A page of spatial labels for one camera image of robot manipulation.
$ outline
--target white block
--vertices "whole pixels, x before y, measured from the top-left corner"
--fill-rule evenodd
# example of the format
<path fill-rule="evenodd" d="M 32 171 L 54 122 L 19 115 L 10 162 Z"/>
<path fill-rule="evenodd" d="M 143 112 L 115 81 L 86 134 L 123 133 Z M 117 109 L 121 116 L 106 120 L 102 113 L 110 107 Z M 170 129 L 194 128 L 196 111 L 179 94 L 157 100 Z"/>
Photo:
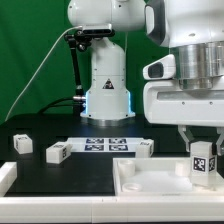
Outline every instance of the white block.
<path fill-rule="evenodd" d="M 66 142 L 57 142 L 46 149 L 47 163 L 60 164 L 71 155 L 72 145 Z"/>
<path fill-rule="evenodd" d="M 135 158 L 149 158 L 154 151 L 154 141 L 151 139 L 143 140 L 136 146 Z"/>
<path fill-rule="evenodd" d="M 14 135 L 13 142 L 19 154 L 33 152 L 33 141 L 27 135 Z"/>
<path fill-rule="evenodd" d="M 217 156 L 213 155 L 211 142 L 191 144 L 191 177 L 192 184 L 212 187 L 216 184 Z"/>
<path fill-rule="evenodd" d="M 216 173 L 217 156 L 212 153 L 211 142 L 195 142 L 191 144 L 192 174 L 208 175 Z"/>
<path fill-rule="evenodd" d="M 3 197 L 17 178 L 15 162 L 5 163 L 0 169 L 0 197 Z"/>

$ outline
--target green wall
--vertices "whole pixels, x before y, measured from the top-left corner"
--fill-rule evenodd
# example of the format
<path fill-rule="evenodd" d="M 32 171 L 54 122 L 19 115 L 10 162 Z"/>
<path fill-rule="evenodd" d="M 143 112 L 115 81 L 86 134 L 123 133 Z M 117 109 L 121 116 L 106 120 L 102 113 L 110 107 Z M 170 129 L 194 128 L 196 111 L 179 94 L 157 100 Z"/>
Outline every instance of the green wall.
<path fill-rule="evenodd" d="M 0 1 L 0 123 L 16 97 L 28 83 L 56 39 L 71 25 L 67 19 L 69 0 Z M 112 41 L 124 48 L 125 34 Z M 127 88 L 132 106 L 143 113 L 142 92 L 145 81 L 142 68 L 165 54 L 155 46 L 145 31 L 128 34 Z M 90 51 L 78 54 L 85 91 L 90 87 Z M 13 110 L 12 116 L 37 113 L 48 103 L 75 94 L 70 51 L 61 41 L 39 75 Z M 71 113 L 70 109 L 51 109 L 50 113 Z"/>

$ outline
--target black cable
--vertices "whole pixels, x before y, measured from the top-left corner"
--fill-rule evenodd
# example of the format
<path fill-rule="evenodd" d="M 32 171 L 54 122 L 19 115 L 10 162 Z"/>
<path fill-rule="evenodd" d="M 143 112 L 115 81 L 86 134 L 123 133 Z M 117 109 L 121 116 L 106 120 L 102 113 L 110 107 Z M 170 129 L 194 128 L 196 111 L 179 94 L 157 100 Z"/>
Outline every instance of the black cable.
<path fill-rule="evenodd" d="M 41 110 L 39 110 L 38 114 L 43 114 L 50 107 L 55 106 L 55 104 L 58 104 L 58 103 L 61 103 L 61 102 L 65 102 L 65 101 L 74 101 L 74 100 L 73 100 L 73 97 L 67 97 L 67 98 L 61 98 L 61 99 L 55 100 L 52 103 L 50 103 L 47 106 L 45 106 L 44 108 L 42 108 Z"/>

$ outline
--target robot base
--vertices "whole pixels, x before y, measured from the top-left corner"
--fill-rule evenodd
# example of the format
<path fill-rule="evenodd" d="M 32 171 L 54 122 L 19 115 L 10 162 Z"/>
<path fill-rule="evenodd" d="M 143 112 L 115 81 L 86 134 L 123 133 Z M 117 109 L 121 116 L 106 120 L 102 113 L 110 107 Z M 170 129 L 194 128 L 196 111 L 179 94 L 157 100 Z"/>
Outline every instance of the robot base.
<path fill-rule="evenodd" d="M 96 125 L 100 127 L 117 127 L 117 126 L 122 126 L 125 124 L 130 124 L 134 122 L 135 120 L 135 113 L 133 113 L 132 116 L 129 116 L 124 119 L 119 119 L 119 120 L 102 120 L 102 119 L 93 119 L 93 118 L 88 118 L 88 117 L 81 117 L 81 121 L 83 123 L 91 124 L 91 125 Z"/>

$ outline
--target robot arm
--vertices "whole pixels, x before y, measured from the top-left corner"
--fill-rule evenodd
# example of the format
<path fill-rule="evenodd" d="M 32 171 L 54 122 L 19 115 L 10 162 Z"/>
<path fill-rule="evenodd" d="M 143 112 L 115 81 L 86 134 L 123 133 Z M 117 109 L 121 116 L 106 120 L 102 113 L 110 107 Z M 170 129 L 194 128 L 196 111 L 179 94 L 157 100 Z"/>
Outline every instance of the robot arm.
<path fill-rule="evenodd" d="M 92 48 L 92 85 L 86 93 L 82 120 L 100 126 L 120 125 L 134 117 L 125 87 L 125 52 L 109 41 L 115 31 L 144 26 L 143 0 L 71 0 L 68 17 L 79 27 L 74 35 L 81 51 Z"/>
<path fill-rule="evenodd" d="M 178 125 L 188 149 L 192 135 L 187 125 L 216 127 L 221 155 L 224 139 L 223 1 L 153 0 L 145 12 L 149 38 L 169 47 L 171 52 L 144 68 L 144 77 L 153 81 L 144 88 L 146 118 L 151 123 Z"/>
<path fill-rule="evenodd" d="M 115 31 L 133 31 L 144 26 L 144 7 L 143 0 L 71 0 L 68 18 L 88 30 L 111 24 Z"/>

